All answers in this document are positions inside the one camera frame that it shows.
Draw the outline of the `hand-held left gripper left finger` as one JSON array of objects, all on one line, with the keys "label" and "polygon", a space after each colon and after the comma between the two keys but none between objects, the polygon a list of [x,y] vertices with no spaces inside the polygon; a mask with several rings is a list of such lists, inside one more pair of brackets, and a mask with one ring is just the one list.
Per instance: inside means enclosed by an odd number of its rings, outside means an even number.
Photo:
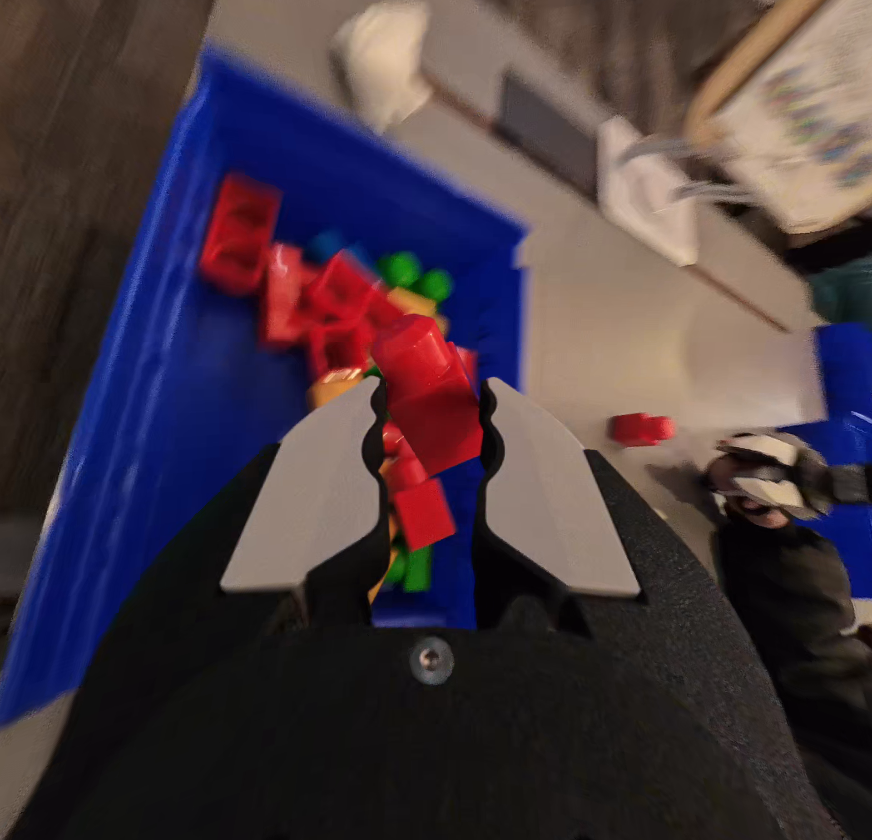
[{"label": "hand-held left gripper left finger", "polygon": [[364,378],[293,426],[220,581],[226,593],[291,591],[346,551],[363,594],[390,561],[384,460],[386,388]]}]

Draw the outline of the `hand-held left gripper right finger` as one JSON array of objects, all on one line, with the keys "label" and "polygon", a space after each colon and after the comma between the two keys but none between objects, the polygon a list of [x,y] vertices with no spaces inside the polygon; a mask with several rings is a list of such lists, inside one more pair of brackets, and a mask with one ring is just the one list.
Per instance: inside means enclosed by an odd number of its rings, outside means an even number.
[{"label": "hand-held left gripper right finger", "polygon": [[480,422],[475,548],[507,552],[563,592],[637,598],[641,586],[583,444],[496,377],[481,384]]}]

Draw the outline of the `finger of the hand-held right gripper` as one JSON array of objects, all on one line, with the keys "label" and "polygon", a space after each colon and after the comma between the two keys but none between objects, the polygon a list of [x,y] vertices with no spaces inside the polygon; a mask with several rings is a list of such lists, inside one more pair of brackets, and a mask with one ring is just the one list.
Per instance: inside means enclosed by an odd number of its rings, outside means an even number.
[{"label": "finger of the hand-held right gripper", "polygon": [[795,467],[808,457],[808,448],[786,434],[739,433],[721,440],[716,449],[743,462],[773,467]]},{"label": "finger of the hand-held right gripper", "polygon": [[707,488],[725,510],[746,518],[818,518],[822,497],[804,489],[786,475],[707,475]]}]

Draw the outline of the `blue storage bin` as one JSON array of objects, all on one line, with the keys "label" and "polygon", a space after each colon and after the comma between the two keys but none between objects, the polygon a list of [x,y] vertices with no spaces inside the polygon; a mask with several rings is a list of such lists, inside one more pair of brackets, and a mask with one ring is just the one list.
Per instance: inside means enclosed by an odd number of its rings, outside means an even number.
[{"label": "blue storage bin", "polygon": [[[831,465],[871,461],[871,334],[859,323],[823,326],[816,345],[827,419],[784,427]],[[811,523],[834,543],[851,581],[853,597],[871,598],[871,508],[835,505]]]},{"label": "blue storage bin", "polygon": [[306,415],[300,354],[257,344],[250,301],[197,264],[224,176],[282,192],[280,242],[347,235],[455,282],[446,314],[486,376],[519,384],[523,223],[226,51],[202,52],[151,191],[2,670],[2,725],[77,688],[141,574],[267,443]]}]

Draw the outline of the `red mega block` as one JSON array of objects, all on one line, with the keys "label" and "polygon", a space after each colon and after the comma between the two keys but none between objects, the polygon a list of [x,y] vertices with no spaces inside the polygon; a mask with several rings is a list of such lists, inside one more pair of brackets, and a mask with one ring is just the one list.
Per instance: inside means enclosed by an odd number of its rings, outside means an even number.
[{"label": "red mega block", "polygon": [[674,420],[648,413],[624,413],[611,417],[609,438],[625,448],[656,447],[675,437]]},{"label": "red mega block", "polygon": [[429,476],[479,457],[478,395],[433,318],[404,315],[378,333],[372,358],[387,412]]}]

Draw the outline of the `pile of mega blocks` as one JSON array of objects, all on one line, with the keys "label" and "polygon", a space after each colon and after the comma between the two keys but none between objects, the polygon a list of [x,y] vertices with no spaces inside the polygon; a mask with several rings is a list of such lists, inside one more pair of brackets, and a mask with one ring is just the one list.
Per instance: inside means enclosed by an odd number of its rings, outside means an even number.
[{"label": "pile of mega blocks", "polygon": [[[312,410],[364,378],[383,379],[372,345],[378,333],[404,315],[433,318],[444,337],[438,302],[418,311],[415,293],[386,287],[385,279],[373,276],[349,251],[339,249],[315,266],[305,261],[302,248],[276,241],[281,204],[278,189],[240,173],[227,174],[198,270],[226,295],[258,297],[263,346],[305,350],[313,379],[308,391]],[[475,366],[475,354],[453,345],[472,383],[467,367]],[[390,546],[396,536],[402,538],[411,568],[416,555],[428,559],[434,543],[456,533],[456,522],[440,475],[426,473],[388,412],[383,444],[387,464],[382,463],[379,474],[386,486]]]}]

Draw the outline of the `instruction sheet board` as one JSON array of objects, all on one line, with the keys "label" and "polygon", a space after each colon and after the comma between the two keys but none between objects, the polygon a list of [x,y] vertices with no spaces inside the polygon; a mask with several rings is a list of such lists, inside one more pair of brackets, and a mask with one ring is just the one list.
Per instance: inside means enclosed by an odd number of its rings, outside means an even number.
[{"label": "instruction sheet board", "polygon": [[788,235],[870,208],[871,0],[777,0],[694,95],[683,136]]}]

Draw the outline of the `dark tablet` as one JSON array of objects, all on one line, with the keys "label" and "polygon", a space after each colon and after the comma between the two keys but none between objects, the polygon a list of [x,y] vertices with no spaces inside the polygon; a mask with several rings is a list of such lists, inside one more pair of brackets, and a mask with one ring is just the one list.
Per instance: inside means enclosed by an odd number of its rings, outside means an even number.
[{"label": "dark tablet", "polygon": [[538,167],[583,197],[597,198],[595,131],[568,118],[515,74],[503,74],[495,133]]}]

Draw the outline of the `white cloth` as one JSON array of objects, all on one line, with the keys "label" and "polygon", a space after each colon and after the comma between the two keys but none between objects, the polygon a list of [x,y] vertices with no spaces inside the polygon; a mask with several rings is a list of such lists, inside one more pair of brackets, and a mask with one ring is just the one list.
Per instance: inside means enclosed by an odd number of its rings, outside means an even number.
[{"label": "white cloth", "polygon": [[430,6],[421,0],[385,0],[348,19],[332,40],[332,58],[354,114],[386,134],[431,100],[422,71]]}]

